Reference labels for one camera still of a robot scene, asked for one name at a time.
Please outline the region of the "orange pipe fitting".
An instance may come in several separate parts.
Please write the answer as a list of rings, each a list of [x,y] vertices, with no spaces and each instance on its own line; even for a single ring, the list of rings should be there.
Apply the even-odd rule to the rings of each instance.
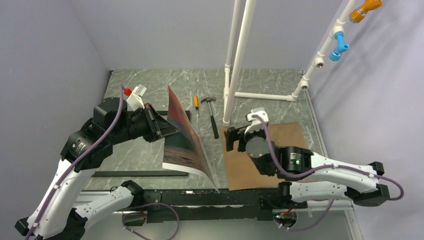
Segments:
[[[368,12],[376,10],[383,4],[382,0],[365,0],[361,6],[354,9],[349,14],[349,20],[354,24],[360,23],[366,17]]]

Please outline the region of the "blue pipe fitting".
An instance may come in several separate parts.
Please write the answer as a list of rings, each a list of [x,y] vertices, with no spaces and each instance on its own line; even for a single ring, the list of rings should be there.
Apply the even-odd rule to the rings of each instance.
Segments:
[[[337,62],[341,59],[343,53],[350,48],[350,46],[345,42],[344,33],[342,31],[337,32],[334,35],[334,39],[337,41],[337,45],[330,53],[329,59],[331,61]]]

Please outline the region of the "white PVC pipe structure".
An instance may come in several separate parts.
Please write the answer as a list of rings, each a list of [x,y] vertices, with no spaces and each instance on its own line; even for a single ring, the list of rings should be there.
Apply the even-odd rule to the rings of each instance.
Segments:
[[[238,41],[236,41],[236,30],[238,27],[239,14],[241,12],[240,10],[241,1],[236,0],[234,2],[228,50],[227,50],[227,56],[226,56],[226,61],[224,65],[224,88],[223,88],[224,106],[223,106],[222,124],[225,127],[228,127],[230,125],[234,98],[236,97],[296,102],[300,95],[300,92],[306,91],[309,88],[309,81],[313,72],[316,69],[321,69],[324,67],[325,65],[324,57],[326,56],[326,52],[328,51],[332,42],[336,41],[334,38],[334,35],[337,32],[343,32],[344,40],[345,40],[344,25],[347,23],[347,21],[350,21],[349,19],[350,13],[354,9],[360,7],[360,6],[357,6],[356,0],[349,0],[347,2],[342,13],[335,20],[332,28],[328,32],[326,40],[320,47],[319,51],[315,54],[314,58],[312,59],[309,68],[302,75],[295,90],[289,95],[275,95],[275,94],[249,93],[249,92],[236,91],[236,86],[238,84],[239,76],[241,73],[241,67],[242,67],[242,63],[243,63],[243,59],[244,59],[244,55],[245,55],[245,51],[247,47],[248,37],[250,34],[256,5],[257,5],[256,0],[246,1],[245,7],[243,10],[243,16],[241,19],[239,37],[238,37]]]

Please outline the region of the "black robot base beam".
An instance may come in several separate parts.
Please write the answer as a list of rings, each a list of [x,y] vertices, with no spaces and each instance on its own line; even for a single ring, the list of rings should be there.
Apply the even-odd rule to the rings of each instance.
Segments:
[[[181,221],[254,219],[271,221],[280,211],[306,209],[304,201],[283,201],[276,188],[245,190],[161,189],[146,190],[124,211],[145,213],[147,223]]]

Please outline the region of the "red sunset photo print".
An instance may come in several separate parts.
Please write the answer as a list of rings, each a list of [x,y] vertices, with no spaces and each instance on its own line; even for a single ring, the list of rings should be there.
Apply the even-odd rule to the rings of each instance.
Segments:
[[[201,176],[216,186],[203,146],[191,125],[178,97],[170,86],[168,89],[168,111],[166,120],[178,128],[177,133],[165,137],[162,168]]]

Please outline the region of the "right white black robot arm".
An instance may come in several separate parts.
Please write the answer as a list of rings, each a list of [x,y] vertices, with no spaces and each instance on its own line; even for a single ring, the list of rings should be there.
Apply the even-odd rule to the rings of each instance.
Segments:
[[[391,196],[379,180],[384,174],[381,162],[353,165],[324,157],[298,146],[277,146],[265,130],[247,132],[247,127],[224,131],[225,149],[246,153],[264,176],[283,179],[275,194],[276,203],[287,208],[292,203],[327,199],[351,200],[363,207],[378,207]]]

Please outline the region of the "steel claw hammer black grip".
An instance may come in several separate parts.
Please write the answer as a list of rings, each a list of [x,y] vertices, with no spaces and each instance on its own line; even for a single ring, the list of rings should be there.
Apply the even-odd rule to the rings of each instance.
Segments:
[[[212,109],[212,102],[216,101],[215,97],[206,97],[204,99],[202,99],[200,102],[204,103],[206,102],[208,105],[208,109],[209,109],[209,115],[210,115],[210,123],[211,123],[211,127],[212,127],[212,131],[213,131],[213,135],[215,139],[219,138],[219,132],[218,132],[218,128],[216,125],[216,121],[215,121],[215,116],[214,116],[214,112]]]

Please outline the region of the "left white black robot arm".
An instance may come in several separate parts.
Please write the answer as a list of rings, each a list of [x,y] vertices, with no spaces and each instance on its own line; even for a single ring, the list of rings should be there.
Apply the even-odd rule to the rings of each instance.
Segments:
[[[69,136],[42,201],[32,215],[16,222],[15,229],[26,239],[79,240],[111,213],[142,208],[145,191],[132,180],[90,203],[77,207],[75,202],[102,162],[112,155],[114,145],[137,138],[152,143],[178,132],[148,103],[129,111],[122,97],[105,98],[81,129]]]

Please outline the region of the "orange handled screwdriver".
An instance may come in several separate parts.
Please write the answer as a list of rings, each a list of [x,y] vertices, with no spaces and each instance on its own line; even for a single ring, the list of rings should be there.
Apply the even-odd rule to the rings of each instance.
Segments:
[[[199,100],[197,95],[193,97],[193,102],[194,102],[194,107],[196,110],[196,117],[198,118],[199,117]]]

